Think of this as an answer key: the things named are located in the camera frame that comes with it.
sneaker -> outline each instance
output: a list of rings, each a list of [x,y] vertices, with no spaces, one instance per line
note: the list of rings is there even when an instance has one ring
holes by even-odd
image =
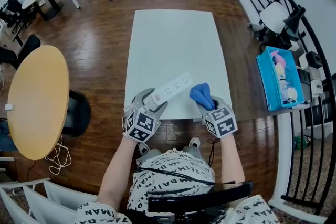
[[[139,151],[141,156],[144,156],[149,151],[149,147],[145,143],[139,143],[138,144],[138,151]]]
[[[189,146],[200,147],[201,146],[200,138],[198,136],[194,136],[193,138],[191,138]]]

white cable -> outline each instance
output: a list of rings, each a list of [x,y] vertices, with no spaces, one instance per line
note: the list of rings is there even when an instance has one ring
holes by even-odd
[[[0,81],[2,81],[2,88],[1,88],[1,91],[0,91],[0,94],[1,94],[2,90],[4,89],[5,80],[4,80],[4,78],[1,78]]]
[[[53,159],[50,159],[50,158],[48,158],[48,157],[45,157],[45,159],[46,159],[47,161],[52,161],[52,162],[54,162],[54,163],[57,165],[57,167],[55,167],[55,166],[49,166],[49,171],[50,171],[52,174],[54,174],[54,175],[58,175],[59,172],[61,171],[61,169],[62,169],[63,167],[67,167],[67,166],[69,166],[69,165],[71,164],[71,156],[70,156],[70,153],[69,153],[69,149],[68,149],[66,146],[63,146],[62,143],[63,143],[63,137],[62,137],[62,135],[61,135],[61,143],[56,143],[56,146],[59,146],[59,150],[57,151],[56,147],[54,147],[54,150],[56,151],[56,156],[55,156]],[[59,160],[59,157],[58,157],[59,154],[60,154],[60,151],[61,151],[61,147],[62,147],[62,148],[65,148],[66,151],[68,152],[68,154],[67,154],[67,158],[65,159],[64,164],[61,164],[61,162],[60,162],[60,160]],[[51,170],[51,168],[57,170],[56,174]]]

blue bin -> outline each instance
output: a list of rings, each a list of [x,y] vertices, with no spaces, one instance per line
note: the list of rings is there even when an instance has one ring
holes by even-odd
[[[298,92],[298,99],[296,102],[284,104],[282,101],[279,80],[275,71],[272,57],[270,55],[271,52],[276,50],[279,51],[279,55],[281,55],[286,61],[286,81],[289,82],[289,84]],[[299,74],[296,69],[293,55],[290,51],[267,46],[265,51],[261,55],[257,56],[257,62],[261,78],[263,80],[267,107],[269,111],[282,108],[291,108],[295,105],[303,104],[305,102]]]

wooden floor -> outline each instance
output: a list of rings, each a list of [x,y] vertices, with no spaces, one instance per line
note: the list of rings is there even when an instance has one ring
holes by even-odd
[[[29,172],[28,180],[51,177],[63,186],[96,194],[122,138],[121,117],[135,10],[204,10],[212,12],[215,18],[232,18],[244,23],[247,19],[238,0],[78,0],[80,9],[76,9],[71,0],[57,1],[64,4],[61,13],[48,22],[38,17],[22,37],[35,34],[42,44],[60,49],[68,63],[71,89],[84,93],[90,102],[91,122],[84,135],[77,138],[64,136],[64,145],[69,148],[72,158],[69,167],[54,176],[48,170],[50,162],[40,160]],[[18,46],[9,49],[17,50]],[[3,65],[2,72],[5,86],[0,105],[4,107],[15,70]],[[0,111],[0,116],[6,116],[4,110]],[[246,179],[253,180],[253,192],[265,199],[271,197],[277,172],[278,133],[275,125],[272,117],[241,121],[236,133]],[[162,151],[173,147],[179,149],[194,135],[200,136],[202,154],[208,159],[211,145],[207,140],[214,137],[199,123],[165,121],[149,145]],[[15,164],[8,166],[12,178],[25,181],[34,162],[19,152],[5,155],[16,159]],[[220,156],[220,146],[216,144],[213,168],[218,181]]]

yellow tabletop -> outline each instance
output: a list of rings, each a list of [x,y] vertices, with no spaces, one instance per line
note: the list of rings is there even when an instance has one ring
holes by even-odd
[[[30,53],[16,71],[8,94],[10,135],[28,159],[47,156],[56,145],[69,102],[69,71],[53,46]]]

